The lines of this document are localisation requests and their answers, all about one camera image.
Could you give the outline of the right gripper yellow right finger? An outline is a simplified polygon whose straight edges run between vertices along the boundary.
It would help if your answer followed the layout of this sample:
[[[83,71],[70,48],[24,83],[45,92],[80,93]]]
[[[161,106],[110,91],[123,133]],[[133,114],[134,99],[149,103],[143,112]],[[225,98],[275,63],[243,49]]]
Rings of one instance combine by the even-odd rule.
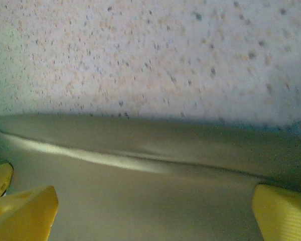
[[[264,240],[301,240],[301,193],[260,184],[252,209]]]

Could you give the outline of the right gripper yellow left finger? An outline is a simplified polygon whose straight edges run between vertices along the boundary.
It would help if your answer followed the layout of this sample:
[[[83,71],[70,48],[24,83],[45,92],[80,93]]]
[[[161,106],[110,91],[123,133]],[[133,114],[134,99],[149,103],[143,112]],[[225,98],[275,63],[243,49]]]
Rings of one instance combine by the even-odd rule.
[[[13,176],[10,164],[0,165],[0,240],[48,240],[58,211],[53,186],[4,196]]]

